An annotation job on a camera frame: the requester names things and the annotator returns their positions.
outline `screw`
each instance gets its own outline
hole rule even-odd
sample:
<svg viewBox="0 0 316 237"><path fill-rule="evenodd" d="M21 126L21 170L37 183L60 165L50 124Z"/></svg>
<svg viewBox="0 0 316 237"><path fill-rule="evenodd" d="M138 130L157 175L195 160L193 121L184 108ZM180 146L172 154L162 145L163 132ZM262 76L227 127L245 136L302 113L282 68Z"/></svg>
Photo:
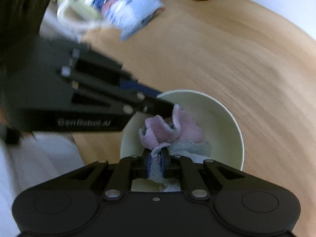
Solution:
<svg viewBox="0 0 316 237"><path fill-rule="evenodd" d="M78 87L79 87L79 83L76 81L72 81L72 88L78 89Z"/></svg>
<svg viewBox="0 0 316 237"><path fill-rule="evenodd" d="M144 100L145 99L145 95L142 92L138 92L137 93L137 98L140 100Z"/></svg>
<svg viewBox="0 0 316 237"><path fill-rule="evenodd" d="M105 196L108 198L116 198L120 196L121 192L119 190L107 190Z"/></svg>
<svg viewBox="0 0 316 237"><path fill-rule="evenodd" d="M64 77L69 77L70 76L70 72L71 72L71 68L70 67L62 67L61 68L61 75Z"/></svg>
<svg viewBox="0 0 316 237"><path fill-rule="evenodd" d="M72 58L69 59L69 66L72 67L74 64L74 60Z"/></svg>
<svg viewBox="0 0 316 237"><path fill-rule="evenodd" d="M126 114L132 114L133 113L133 108L129 105L124 105L123 106L123 111L126 113Z"/></svg>
<svg viewBox="0 0 316 237"><path fill-rule="evenodd" d="M192 192L192 195L196 198L203 198L205 196L207 196L207 191L205 190L201 190L201 189L198 189L198 190L194 190Z"/></svg>
<svg viewBox="0 0 316 237"><path fill-rule="evenodd" d="M72 56L73 56L75 59L78 59L78 58L79 58L79 55L80 55L80 50L78 50L78 49L73 49L73 50L72 50Z"/></svg>

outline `plastic bag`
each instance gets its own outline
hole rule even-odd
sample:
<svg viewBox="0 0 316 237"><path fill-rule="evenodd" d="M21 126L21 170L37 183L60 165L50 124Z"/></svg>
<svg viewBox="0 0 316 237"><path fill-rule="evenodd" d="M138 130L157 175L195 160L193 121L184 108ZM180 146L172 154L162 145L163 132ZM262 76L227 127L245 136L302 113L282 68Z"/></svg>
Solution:
<svg viewBox="0 0 316 237"><path fill-rule="evenodd" d="M122 30L121 40L143 28L163 5L160 0L86 0L86 4Z"/></svg>

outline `white bowl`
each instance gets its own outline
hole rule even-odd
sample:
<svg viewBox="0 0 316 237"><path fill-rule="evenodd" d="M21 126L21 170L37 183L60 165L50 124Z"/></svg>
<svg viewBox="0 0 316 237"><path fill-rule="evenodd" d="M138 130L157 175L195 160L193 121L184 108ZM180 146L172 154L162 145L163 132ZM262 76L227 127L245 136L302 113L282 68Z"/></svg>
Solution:
<svg viewBox="0 0 316 237"><path fill-rule="evenodd" d="M229 110L213 97L192 90L173 90L162 93L159 98L179 104L203 129L204 140L211 144L211 158L233 168L242 170L244 165L244 142L239 126ZM142 155L144 147L138 135L145 119L151 115L137 112L125 127L120 156ZM144 179L133 181L133 191L157 191L158 185Z"/></svg>

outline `cloth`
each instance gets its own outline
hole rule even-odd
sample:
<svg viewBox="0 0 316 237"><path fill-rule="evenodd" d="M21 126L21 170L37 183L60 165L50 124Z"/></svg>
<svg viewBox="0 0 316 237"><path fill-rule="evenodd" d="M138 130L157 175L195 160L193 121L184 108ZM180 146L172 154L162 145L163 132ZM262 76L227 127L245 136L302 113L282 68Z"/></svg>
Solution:
<svg viewBox="0 0 316 237"><path fill-rule="evenodd" d="M168 152L170 155L183 154L183 151L209 158L211 155L211 146L208 142L195 143L192 141L181 140L174 141L170 144L170 146L168 146Z"/></svg>
<svg viewBox="0 0 316 237"><path fill-rule="evenodd" d="M145 129L139 130L142 145L154 150L157 147L169 146L171 142L192 141L203 142L203 130L198 127L193 118L180 108L178 104L173 107L171 124L157 115L145 120Z"/></svg>
<svg viewBox="0 0 316 237"><path fill-rule="evenodd" d="M0 139L0 237L20 233L11 214L20 192L82 166L76 145L62 135L36 134L15 146Z"/></svg>
<svg viewBox="0 0 316 237"><path fill-rule="evenodd" d="M142 145L152 150L149 179L163 184L160 191L181 191L179 180L162 177L161 149L167 147L170 155L179 154L195 163L203 163L211 155L211 146L203 142L202 129L178 104L173 108L171 122L166 121L159 115L147 118L139 136Z"/></svg>

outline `wooden tabletop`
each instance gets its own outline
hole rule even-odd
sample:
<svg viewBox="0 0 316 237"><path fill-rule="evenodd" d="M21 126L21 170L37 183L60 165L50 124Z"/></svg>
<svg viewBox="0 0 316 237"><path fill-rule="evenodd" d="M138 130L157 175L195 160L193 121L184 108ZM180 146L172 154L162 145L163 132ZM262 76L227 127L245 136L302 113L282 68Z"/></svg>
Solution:
<svg viewBox="0 0 316 237"><path fill-rule="evenodd" d="M248 0L164 0L166 10L125 42L118 30L85 40L161 91L192 89L222 102L245 142L244 171L291 190L294 229L316 236L316 42ZM121 134L74 134L86 163L119 160Z"/></svg>

